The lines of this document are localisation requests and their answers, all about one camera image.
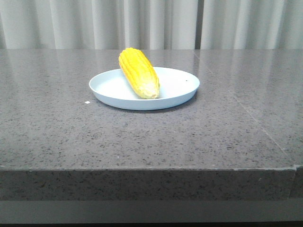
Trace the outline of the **yellow corn cob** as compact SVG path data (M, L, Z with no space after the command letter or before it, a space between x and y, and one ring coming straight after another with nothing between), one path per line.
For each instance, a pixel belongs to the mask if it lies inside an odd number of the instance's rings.
M133 91L143 99L160 95L160 81L145 54L135 48L126 48L119 55L119 65Z

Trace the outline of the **light blue round plate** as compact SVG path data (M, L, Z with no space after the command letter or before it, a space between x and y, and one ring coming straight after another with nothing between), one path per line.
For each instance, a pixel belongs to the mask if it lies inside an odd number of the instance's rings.
M110 70L94 76L89 87L101 102L126 110L160 110L175 107L191 99L200 81L191 73L165 68L154 68L160 81L160 96L142 99L131 88L121 69Z

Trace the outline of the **white pleated curtain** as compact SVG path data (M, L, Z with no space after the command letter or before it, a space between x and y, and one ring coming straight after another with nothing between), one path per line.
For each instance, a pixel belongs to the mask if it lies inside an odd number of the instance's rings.
M2 49L302 49L300 0L3 0Z

